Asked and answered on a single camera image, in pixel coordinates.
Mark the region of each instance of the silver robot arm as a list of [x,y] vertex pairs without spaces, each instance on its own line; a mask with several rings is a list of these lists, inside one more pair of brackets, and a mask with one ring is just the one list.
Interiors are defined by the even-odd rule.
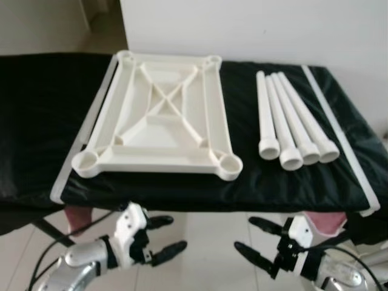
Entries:
[[322,250],[308,249],[312,243],[312,232],[304,216],[288,218],[284,226],[259,217],[249,222],[265,232],[281,237],[274,262],[262,257],[249,246],[235,242],[235,248],[252,264],[265,270],[275,279],[279,269],[302,276],[326,291],[375,290],[369,274],[359,266],[333,259]]
[[138,204],[130,203],[116,223],[112,237],[76,244],[58,259],[56,269],[40,285],[39,291],[83,291],[93,279],[109,269],[123,270],[136,263],[157,266],[182,252],[187,243],[181,241],[165,247],[157,254],[145,249],[149,243],[146,230],[171,224],[170,216],[148,218]]

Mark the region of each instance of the black cloth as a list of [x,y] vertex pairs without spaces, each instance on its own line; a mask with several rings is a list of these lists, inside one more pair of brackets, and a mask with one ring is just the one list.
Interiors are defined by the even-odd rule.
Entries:
[[62,206],[31,207],[16,203],[0,202],[0,235],[24,227],[44,218],[54,212],[62,210]]
[[[51,187],[110,58],[79,53],[0,57],[0,203],[54,207]],[[323,67],[311,69],[380,203],[387,204],[387,152],[330,72]],[[287,75],[340,148],[339,159],[287,172],[278,159],[259,157],[258,70]],[[226,61],[220,74],[233,152],[244,163],[237,180],[177,173],[101,173],[83,179],[72,171],[62,200],[102,208],[132,200],[148,209],[176,211],[352,212],[368,208],[301,67]]]
[[362,217],[359,213],[346,213],[346,235],[357,246],[374,245],[388,238],[388,206],[373,215]]

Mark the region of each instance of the white plastic tube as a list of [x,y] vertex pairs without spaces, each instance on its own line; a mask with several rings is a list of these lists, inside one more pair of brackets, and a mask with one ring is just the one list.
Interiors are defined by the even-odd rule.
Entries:
[[295,147],[292,139],[289,126],[287,125],[286,117],[281,108],[278,95],[276,94],[275,86],[272,78],[266,76],[266,84],[269,93],[269,100],[272,109],[273,122],[275,124],[276,136],[280,145],[280,164],[284,170],[294,171],[303,165],[303,159],[299,150]]
[[340,151],[335,143],[329,140],[324,133],[323,129],[319,126],[318,122],[311,114],[303,100],[300,98],[298,92],[292,87],[290,81],[287,79],[283,72],[278,74],[288,96],[293,104],[296,112],[298,112],[304,127],[309,133],[312,141],[318,146],[321,157],[320,162],[327,163],[332,162],[339,157]]
[[260,126],[259,154],[263,159],[276,159],[279,157],[280,147],[275,136],[271,108],[268,100],[266,77],[264,76],[263,71],[256,74],[256,84]]
[[271,76],[276,92],[278,93],[283,112],[286,116],[287,123],[291,129],[293,139],[302,155],[303,164],[315,164],[320,158],[319,150],[317,146],[311,142],[309,135],[307,134],[298,114],[296,114],[296,111],[279,80],[278,74],[273,73]]

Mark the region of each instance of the white tray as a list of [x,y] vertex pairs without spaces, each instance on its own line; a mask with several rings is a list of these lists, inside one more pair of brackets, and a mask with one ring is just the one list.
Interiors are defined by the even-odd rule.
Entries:
[[230,145],[221,58],[117,54],[118,67],[85,150],[83,178],[100,172],[214,173],[243,169]]

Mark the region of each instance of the wire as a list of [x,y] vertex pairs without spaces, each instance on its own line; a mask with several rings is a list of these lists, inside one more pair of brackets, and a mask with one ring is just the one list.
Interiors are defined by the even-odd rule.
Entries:
[[377,289],[379,291],[385,291],[385,288],[382,287],[380,282],[377,280],[375,274],[373,274],[372,270],[361,259],[357,258],[357,256],[352,254],[350,251],[348,251],[346,249],[343,249],[342,247],[328,246],[328,245],[325,245],[325,246],[315,246],[315,247],[309,247],[309,248],[303,249],[303,251],[305,252],[305,251],[309,251],[309,250],[327,250],[327,249],[339,250],[340,252],[346,253],[347,255],[351,256],[360,265],[362,265],[364,267],[364,269],[369,273],[369,275],[372,277],[373,281],[375,282],[375,284],[377,286]]
[[49,250],[55,246],[57,243],[61,242],[63,239],[65,238],[68,238],[72,235],[76,235],[77,233],[80,233],[80,232],[84,232],[85,230],[91,228],[92,226],[95,226],[97,223],[100,223],[101,221],[105,220],[106,218],[108,218],[110,215],[112,215],[113,213],[115,213],[116,211],[113,210],[105,215],[103,215],[102,217],[98,218],[97,220],[95,220],[94,222],[91,222],[90,224],[87,224],[86,226],[84,227],[81,227],[80,229],[77,229],[73,232],[70,232],[64,236],[61,236],[60,238],[56,239],[55,241],[53,241],[51,244],[49,244],[46,249],[42,252],[41,256],[39,257],[38,261],[36,262],[36,265],[35,265],[35,268],[34,268],[34,271],[32,273],[32,276],[31,276],[31,280],[30,280],[30,284],[28,285],[28,289],[27,291],[32,291],[32,288],[34,286],[34,284],[37,282],[38,279],[40,279],[41,276],[43,276],[43,274],[48,271],[48,269],[54,265],[54,263],[56,262],[53,262],[51,265],[49,265],[48,267],[46,267],[38,276],[36,276],[38,270],[39,270],[39,267],[44,259],[44,257],[46,256],[46,254],[49,252]]
[[38,276],[36,276],[36,278],[34,279],[34,282],[33,284],[35,284],[36,282],[39,281],[39,279],[52,267],[56,264],[56,262],[58,262],[58,258],[56,258],[54,261],[52,261],[46,268],[43,269],[43,271],[41,271],[41,273],[39,273]]

